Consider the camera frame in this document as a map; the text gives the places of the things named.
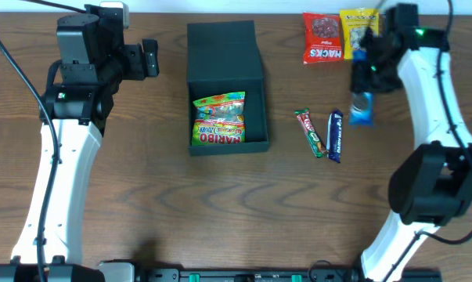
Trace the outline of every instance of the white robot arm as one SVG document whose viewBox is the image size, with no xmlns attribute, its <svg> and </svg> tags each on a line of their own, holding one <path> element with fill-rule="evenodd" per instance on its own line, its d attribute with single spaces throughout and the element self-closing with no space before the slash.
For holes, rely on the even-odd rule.
<svg viewBox="0 0 472 282">
<path fill-rule="evenodd" d="M 79 125 L 77 119 L 53 120 L 58 136 L 60 163 L 45 224 L 45 260 L 64 257 L 67 263 L 82 263 L 81 228 L 88 189 L 89 175 L 95 155 L 102 142 L 102 134 L 93 123 Z M 53 154 L 51 132 L 41 128 L 41 162 L 35 183 L 31 208 L 22 234 L 11 259 L 21 263 L 37 263 L 36 236 L 39 213 L 46 191 Z"/>
<path fill-rule="evenodd" d="M 407 191 L 418 190 L 418 186 L 426 185 L 432 189 L 432 186 L 435 185 L 437 187 L 440 185 L 440 181 L 444 181 L 441 180 L 441 178 L 449 177 L 440 175 L 441 169 L 445 167 L 456 169 L 452 168 L 452 164 L 448 163 L 452 160 L 450 157 L 452 154 L 449 152 L 452 151 L 455 153 L 459 151 L 460 145 L 450 131 L 449 120 L 445 114 L 445 108 L 438 87 L 438 76 L 436 75 L 439 49 L 442 48 L 442 36 L 435 36 L 436 34 L 438 35 L 437 31 L 428 31 L 419 28 L 417 18 L 416 22 L 412 21 L 415 19 L 415 15 L 417 15 L 415 6 L 398 6 L 397 9 L 392 9 L 392 11 L 389 11 L 387 14 L 389 15 L 387 20 L 392 20 L 389 25 L 394 28 L 393 31 L 396 35 L 386 34 L 385 36 L 392 36 L 393 38 L 401 36 L 398 40 L 406 42 L 406 45 L 401 42 L 396 44 L 406 47 L 404 55 L 399 59 L 396 69 L 398 78 L 405 88 L 409 102 L 413 122 L 415 149 L 416 151 L 421 151 L 419 148 L 421 145 L 436 146 L 442 150 L 443 155 L 441 156 L 441 163 L 439 163 L 439 161 L 433 161 L 431 163 L 433 165 L 431 171 L 425 170 L 428 169 L 425 163 L 425 157 L 434 157 L 434 155 L 429 154 L 430 156 L 420 156 L 419 161 L 411 161 L 406 166 L 403 165 L 391 180 L 389 200 L 391 202 L 391 208 L 394 209 L 394 206 L 396 206 L 398 212 L 393 209 L 390 211 L 387 221 L 377 238 L 371 246 L 362 253 L 360 258 L 363 278 L 383 282 L 398 281 L 401 279 L 402 271 L 406 263 L 414 255 L 418 247 L 427 239 L 427 236 L 420 236 L 419 234 L 422 232 L 435 233 L 439 230 L 440 226 L 445 225 L 452 216 L 463 214 L 462 211 L 453 210 L 450 211 L 449 215 L 446 215 L 445 213 L 439 213 L 442 211 L 433 209 L 431 207 L 432 204 L 446 205 L 448 198 L 452 199 L 453 196 L 446 195 L 448 198 L 443 197 L 442 199 L 438 199 L 438 197 L 433 197 L 432 190 L 423 193 L 420 195 L 420 199 L 417 200 L 415 200 L 413 196 L 407 197 L 402 201 L 395 200 L 397 197 L 406 197 L 407 193 L 417 193 Z M 404 18 L 402 22 L 406 21 L 406 24 L 411 23 L 410 26 L 398 26 L 399 16 Z M 432 35 L 431 39 L 423 38 L 426 32 L 432 33 L 430 34 Z M 434 38 L 439 38 L 436 44 L 432 42 Z M 452 85 L 449 52 L 443 52 L 441 54 L 441 80 L 444 86 L 444 94 L 449 112 L 456 125 L 456 132 L 466 146 L 472 146 L 472 135 L 467 130 L 463 121 Z M 463 161 L 463 156 L 455 157 L 458 157 L 458 160 L 455 159 L 455 161 Z M 401 182 L 402 177 L 404 177 L 402 173 L 404 170 L 408 172 L 406 177 L 410 178 L 410 180 L 406 182 L 408 183 L 407 187 L 404 187 L 404 183 L 398 183 Z M 471 191 L 472 186 L 463 186 L 461 189 Z M 469 194 L 468 198 L 453 200 L 463 201 L 468 207 L 471 196 Z M 407 202 L 404 204 L 406 207 L 401 208 L 402 202 L 404 201 Z M 419 201 L 420 206 L 413 211 L 408 211 L 412 209 L 410 205 L 414 205 L 415 201 Z M 406 222 L 403 222 L 402 214 L 404 214 L 403 216 L 405 216 Z M 446 220 L 441 221 L 441 217 L 444 216 Z"/>
</svg>

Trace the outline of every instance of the gummy candy package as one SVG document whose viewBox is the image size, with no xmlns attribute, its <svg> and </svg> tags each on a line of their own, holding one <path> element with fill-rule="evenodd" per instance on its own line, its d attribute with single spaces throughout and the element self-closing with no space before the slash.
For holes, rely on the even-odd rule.
<svg viewBox="0 0 472 282">
<path fill-rule="evenodd" d="M 243 114 L 245 92 L 232 92 L 194 101 L 199 112 L 217 116 L 219 114 Z"/>
<path fill-rule="evenodd" d="M 192 146 L 244 143 L 244 92 L 194 101 L 197 108 Z"/>
<path fill-rule="evenodd" d="M 340 11 L 344 27 L 345 54 L 344 59 L 352 59 L 352 53 L 358 50 L 359 42 L 369 26 L 373 35 L 378 35 L 379 14 L 375 9 L 346 9 Z"/>
<path fill-rule="evenodd" d="M 334 15 L 304 13 L 304 20 L 304 63 L 342 60 L 340 17 Z"/>
</svg>

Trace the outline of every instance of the black cardboard box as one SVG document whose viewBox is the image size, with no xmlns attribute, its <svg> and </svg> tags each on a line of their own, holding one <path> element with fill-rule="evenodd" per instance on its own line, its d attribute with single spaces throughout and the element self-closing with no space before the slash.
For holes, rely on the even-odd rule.
<svg viewBox="0 0 472 282">
<path fill-rule="evenodd" d="M 189 88 L 189 152 L 210 154 L 257 153 L 268 150 L 264 75 L 253 21 L 190 23 L 187 25 Z M 244 91 L 245 143 L 192 146 L 196 116 L 193 101 Z"/>
</svg>

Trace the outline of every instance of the green connector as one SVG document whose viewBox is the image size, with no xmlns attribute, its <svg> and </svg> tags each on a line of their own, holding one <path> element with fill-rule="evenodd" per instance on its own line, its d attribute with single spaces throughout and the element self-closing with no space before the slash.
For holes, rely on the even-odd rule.
<svg viewBox="0 0 472 282">
<path fill-rule="evenodd" d="M 291 282 L 301 282 L 301 275 L 292 275 Z"/>
<path fill-rule="evenodd" d="M 199 274 L 190 274 L 189 282 L 200 282 L 201 276 Z"/>
</svg>

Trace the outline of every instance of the dark wood surface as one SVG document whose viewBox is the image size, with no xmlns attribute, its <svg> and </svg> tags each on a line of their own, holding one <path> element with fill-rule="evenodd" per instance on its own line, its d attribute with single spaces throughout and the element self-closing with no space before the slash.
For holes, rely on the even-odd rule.
<svg viewBox="0 0 472 282">
<path fill-rule="evenodd" d="M 44 91 L 59 59 L 60 14 L 0 14 L 0 35 Z M 307 268 L 350 264 L 382 227 L 387 183 L 413 150 L 403 91 L 376 100 L 372 128 L 344 127 L 342 164 L 312 156 L 293 111 L 309 107 L 319 134 L 334 107 L 348 112 L 350 62 L 302 64 L 301 15 L 133 14 L 127 43 L 159 41 L 160 77 L 124 81 L 89 183 L 84 264 L 142 259 L 186 268 Z M 263 154 L 190 157 L 186 24 L 255 20 L 266 75 L 271 147 Z M 442 27 L 444 17 L 424 17 Z M 472 16 L 456 17 L 452 75 L 472 132 Z M 31 202 L 40 151 L 38 108 L 0 53 L 0 262 L 8 262 Z M 461 237 L 472 208 L 439 234 Z M 409 263 L 472 281 L 472 242 L 428 241 Z"/>
</svg>

